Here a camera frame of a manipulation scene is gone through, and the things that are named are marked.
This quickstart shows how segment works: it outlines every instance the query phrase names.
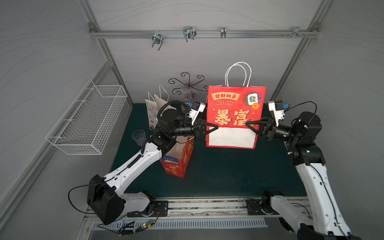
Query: orange printed paper bag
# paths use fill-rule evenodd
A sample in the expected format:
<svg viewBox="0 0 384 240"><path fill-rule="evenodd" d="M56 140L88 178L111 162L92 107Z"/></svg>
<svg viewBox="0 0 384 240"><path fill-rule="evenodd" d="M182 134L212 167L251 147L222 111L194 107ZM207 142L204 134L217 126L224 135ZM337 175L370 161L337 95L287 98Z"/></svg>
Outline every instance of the orange printed paper bag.
<svg viewBox="0 0 384 240"><path fill-rule="evenodd" d="M229 87L227 76L233 66L241 65L235 63L228 69L225 74L227 86L208 87L207 122L215 123L219 128L208 134L207 147L254 149L257 136L245 123L260 120L266 87L248 86L251 74L246 87L245 81L243 87Z"/></svg>

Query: table surface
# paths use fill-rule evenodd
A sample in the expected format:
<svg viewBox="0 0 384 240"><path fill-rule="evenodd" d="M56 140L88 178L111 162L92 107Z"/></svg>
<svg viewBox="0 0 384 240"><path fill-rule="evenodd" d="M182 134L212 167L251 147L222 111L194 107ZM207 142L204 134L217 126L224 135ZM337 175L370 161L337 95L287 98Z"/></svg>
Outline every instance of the table surface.
<svg viewBox="0 0 384 240"><path fill-rule="evenodd" d="M263 108L263 116L269 116ZM112 170L140 150L131 135L148 126L145 104L134 104ZM165 173L160 161L149 166L125 191L146 190L154 197L261 196L280 190L286 196L306 196L304 186L282 141L258 138L255 149L206 147L196 139L185 178Z"/></svg>

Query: wire basket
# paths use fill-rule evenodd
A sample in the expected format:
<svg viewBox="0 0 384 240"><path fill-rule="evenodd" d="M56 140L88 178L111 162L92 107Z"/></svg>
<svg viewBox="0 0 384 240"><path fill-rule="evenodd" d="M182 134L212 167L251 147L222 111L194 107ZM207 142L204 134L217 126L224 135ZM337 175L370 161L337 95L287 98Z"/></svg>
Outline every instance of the wire basket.
<svg viewBox="0 0 384 240"><path fill-rule="evenodd" d="M90 80L45 139L69 155L101 155L126 98L121 85Z"/></svg>

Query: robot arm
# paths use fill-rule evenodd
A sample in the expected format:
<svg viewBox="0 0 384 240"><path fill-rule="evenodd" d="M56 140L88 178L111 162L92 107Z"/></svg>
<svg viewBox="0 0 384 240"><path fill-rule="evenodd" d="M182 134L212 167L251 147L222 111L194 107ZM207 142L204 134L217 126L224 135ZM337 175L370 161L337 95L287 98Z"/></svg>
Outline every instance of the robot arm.
<svg viewBox="0 0 384 240"><path fill-rule="evenodd" d="M187 116L192 118L192 121L186 121L185 114L174 109L165 110L161 117L159 114L159 124L154 135L138 153L103 178L96 175L90 180L87 203L103 224L108 225L115 221L122 212L145 211L149 215L154 208L154 198L151 195L143 191L124 194L122 197L124 191L147 167L172 149L176 144L174 136L203 137L218 128L215 124L197 119L205 104L194 103L191 107ZM213 129L207 131L207 126L212 126Z"/></svg>
<svg viewBox="0 0 384 240"><path fill-rule="evenodd" d="M266 213L278 212L297 233L298 239L345 239L347 236L360 239L351 235L342 217L328 181L323 154L313 142L322 128L320 118L314 113L303 112L292 126L282 125L278 120L284 119L287 104L282 101L270 101L267 104L272 117L247 122L246 126L267 141L272 138L286 141L288 155L307 192L313 220L290 204L280 191L266 191L262 209ZM258 130L251 126L254 124L259 125Z"/></svg>

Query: paper bag handle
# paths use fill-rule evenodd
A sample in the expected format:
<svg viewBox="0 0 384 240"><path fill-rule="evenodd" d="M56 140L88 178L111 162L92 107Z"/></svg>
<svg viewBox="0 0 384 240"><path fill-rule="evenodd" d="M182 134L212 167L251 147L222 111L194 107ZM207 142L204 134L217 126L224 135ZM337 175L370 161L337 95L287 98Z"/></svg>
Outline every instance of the paper bag handle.
<svg viewBox="0 0 384 240"><path fill-rule="evenodd" d="M148 100L149 100L149 101L151 100L151 99L149 98L149 96L151 96L151 98L153 99L153 101L156 102L155 99L152 97L152 95L151 95L149 92L147 92L147 93L148 93Z"/></svg>
<svg viewBox="0 0 384 240"><path fill-rule="evenodd" d="M245 85L245 81L247 80L247 71L246 71L245 68L244 68L242 65L240 65L239 63L244 63L244 64L246 64L246 65L249 67L249 71L250 71L250 72L249 72L249 77L248 77L247 87L249 86L249 81L250 81L250 79L251 79L251 75L252 75L252 69L251 69L251 67L248 65L248 63L246 63L246 62L238 62L238 63L233 64L230 68L228 68L227 72L225 73L224 83L225 83L225 85L226 85L227 87L229 87L229 84L228 84L228 74L229 74L229 71L231 70L231 68L234 67L234 66L240 66L240 67L244 70L244 72L245 72L245 79L244 79L244 82L243 82L243 87L244 87L244 85Z"/></svg>
<svg viewBox="0 0 384 240"><path fill-rule="evenodd" d="M168 94L168 92L164 89L164 87L163 86L161 86L161 85L159 85L159 93L160 93L160 98L161 98L161 90L160 90L160 87L162 87L163 88L163 90L164 90L164 92L168 95L168 98L167 98L167 102L168 102L168 100L169 100L169 94Z"/></svg>

